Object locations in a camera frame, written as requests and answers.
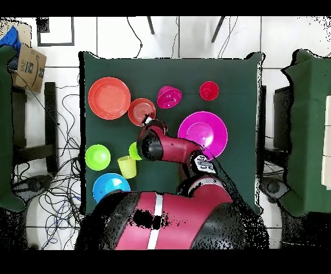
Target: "plastic bowl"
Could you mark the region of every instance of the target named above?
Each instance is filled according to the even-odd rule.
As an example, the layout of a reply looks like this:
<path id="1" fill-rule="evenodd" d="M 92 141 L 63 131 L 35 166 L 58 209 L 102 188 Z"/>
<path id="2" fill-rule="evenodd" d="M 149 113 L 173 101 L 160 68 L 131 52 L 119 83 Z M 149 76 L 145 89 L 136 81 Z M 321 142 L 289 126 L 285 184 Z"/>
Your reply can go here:
<path id="1" fill-rule="evenodd" d="M 182 122 L 178 137 L 198 143 L 205 148 L 204 154 L 218 157 L 228 142 L 228 130 L 222 119 L 207 111 L 195 112 Z"/>
<path id="2" fill-rule="evenodd" d="M 130 185 L 126 179 L 116 173 L 106 173 L 96 179 L 93 185 L 93 198 L 98 203 L 106 194 L 121 189 L 130 191 Z"/>
<path id="3" fill-rule="evenodd" d="M 101 171 L 111 162 L 111 154 L 104 145 L 91 145 L 86 150 L 85 162 L 90 169 Z"/>
<path id="4" fill-rule="evenodd" d="M 135 159 L 136 161 L 142 160 L 142 158 L 138 154 L 137 142 L 134 142 L 130 145 L 129 155 L 132 159 Z"/>
<path id="5" fill-rule="evenodd" d="M 127 112 L 131 95 L 124 82 L 117 78 L 105 77 L 92 85 L 88 101 L 95 115 L 105 120 L 113 120 Z"/>
<path id="6" fill-rule="evenodd" d="M 164 86 L 158 92 L 157 104 L 161 109 L 170 109 L 177 105 L 182 99 L 182 93 L 179 89 L 170 86 Z"/>
<path id="7" fill-rule="evenodd" d="M 200 87 L 200 95 L 206 101 L 213 101 L 219 95 L 219 86 L 214 82 L 205 82 Z"/>
<path id="8" fill-rule="evenodd" d="M 156 116 L 156 109 L 154 104 L 145 98 L 139 98 L 135 99 L 129 107 L 129 110 L 127 111 L 129 115 L 130 121 L 139 126 L 142 127 L 142 122 L 145 119 L 145 115 L 148 114 L 152 118 L 155 118 Z"/>

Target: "red bowl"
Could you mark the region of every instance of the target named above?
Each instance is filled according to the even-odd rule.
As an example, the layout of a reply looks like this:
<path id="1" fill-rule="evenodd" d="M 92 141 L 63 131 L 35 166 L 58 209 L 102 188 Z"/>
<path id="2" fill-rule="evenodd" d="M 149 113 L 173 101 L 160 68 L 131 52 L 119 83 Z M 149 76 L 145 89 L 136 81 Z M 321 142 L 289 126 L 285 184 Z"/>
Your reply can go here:
<path id="1" fill-rule="evenodd" d="M 200 95 L 206 101 L 213 101 L 219 95 L 219 86 L 208 81 L 201 85 Z"/>
<path id="2" fill-rule="evenodd" d="M 123 116 L 130 106 L 130 91 L 121 80 L 101 78 L 90 88 L 88 101 L 91 110 L 102 119 L 113 120 Z"/>
<path id="3" fill-rule="evenodd" d="M 148 114 L 152 118 L 156 116 L 156 109 L 154 104 L 145 98 L 135 99 L 127 111 L 130 121 L 133 124 L 142 127 L 142 122 L 145 119 L 145 115 Z"/>

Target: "blue bowl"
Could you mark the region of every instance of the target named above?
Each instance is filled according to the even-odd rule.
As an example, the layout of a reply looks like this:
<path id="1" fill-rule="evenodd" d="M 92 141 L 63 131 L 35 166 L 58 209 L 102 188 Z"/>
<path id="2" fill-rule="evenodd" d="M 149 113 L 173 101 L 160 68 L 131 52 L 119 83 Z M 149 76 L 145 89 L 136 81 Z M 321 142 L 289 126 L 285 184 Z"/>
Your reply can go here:
<path id="1" fill-rule="evenodd" d="M 116 173 L 106 173 L 96 179 L 93 185 L 93 198 L 98 203 L 107 193 L 121 189 L 130 191 L 130 185 L 125 178 Z"/>

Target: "green tablecloth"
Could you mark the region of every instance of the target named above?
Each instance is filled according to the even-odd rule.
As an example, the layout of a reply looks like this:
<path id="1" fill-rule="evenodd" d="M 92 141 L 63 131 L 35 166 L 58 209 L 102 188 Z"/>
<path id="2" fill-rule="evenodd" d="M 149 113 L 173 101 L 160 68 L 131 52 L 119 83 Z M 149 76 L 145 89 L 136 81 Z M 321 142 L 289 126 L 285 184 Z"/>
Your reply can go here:
<path id="1" fill-rule="evenodd" d="M 177 135 L 180 123 L 193 112 L 210 111 L 221 117 L 228 128 L 228 144 L 218 160 L 245 201 L 254 207 L 257 65 L 262 54 L 252 54 L 248 59 L 98 59 L 84 52 L 83 57 L 86 148 L 100 143 L 111 152 L 108 168 L 92 171 L 86 167 L 86 213 L 96 205 L 92 196 L 95 180 L 104 173 L 120 174 L 117 159 L 129 154 L 129 146 L 141 129 L 130 122 L 127 114 L 116 120 L 103 120 L 91 111 L 89 89 L 96 80 L 108 76 L 128 86 L 131 101 L 153 101 L 157 118 L 166 122 L 171 136 Z M 199 95 L 205 81 L 214 81 L 220 88 L 214 101 L 204 101 Z M 156 97 L 164 85 L 182 91 L 182 101 L 172 109 L 157 107 Z M 139 161 L 137 176 L 128 182 L 133 191 L 176 193 L 178 180 L 176 163 Z"/>
<path id="2" fill-rule="evenodd" d="M 12 193 L 13 121 L 12 78 L 7 72 L 8 61 L 16 55 L 11 46 L 0 47 L 0 207 L 13 211 L 24 209 L 24 202 Z"/>
<path id="3" fill-rule="evenodd" d="M 331 191 L 321 183 L 326 97 L 331 95 L 331 59 L 298 50 L 284 68 L 294 91 L 291 107 L 292 151 L 286 183 L 291 191 L 280 202 L 294 216 L 331 213 Z"/>

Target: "dark green table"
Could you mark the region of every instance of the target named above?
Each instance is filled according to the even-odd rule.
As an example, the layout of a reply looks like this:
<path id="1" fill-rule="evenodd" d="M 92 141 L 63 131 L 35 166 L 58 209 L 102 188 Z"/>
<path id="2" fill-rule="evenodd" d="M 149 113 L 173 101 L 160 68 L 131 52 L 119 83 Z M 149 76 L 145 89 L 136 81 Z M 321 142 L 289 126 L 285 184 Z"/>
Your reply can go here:
<path id="1" fill-rule="evenodd" d="M 95 180 L 104 173 L 120 174 L 117 159 L 129 154 L 129 146 L 141 129 L 130 122 L 127 114 L 103 120 L 91 111 L 87 101 L 90 87 L 109 76 L 128 86 L 131 101 L 153 101 L 157 118 L 166 122 L 171 136 L 177 135 L 180 123 L 193 112 L 210 111 L 220 116 L 228 128 L 228 144 L 218 160 L 245 201 L 254 207 L 257 65 L 262 54 L 254 53 L 247 59 L 98 59 L 88 52 L 80 54 L 80 73 L 85 78 L 85 115 L 82 109 L 81 119 L 84 123 L 85 117 L 86 148 L 100 143 L 111 152 L 108 168 L 92 171 L 86 167 L 86 213 L 96 205 L 92 196 Z M 214 101 L 204 101 L 199 95 L 205 81 L 214 81 L 220 87 Z M 172 109 L 157 107 L 156 97 L 164 85 L 182 91 L 182 101 Z M 137 176 L 128 181 L 133 191 L 176 193 L 178 180 L 176 163 L 139 161 Z"/>

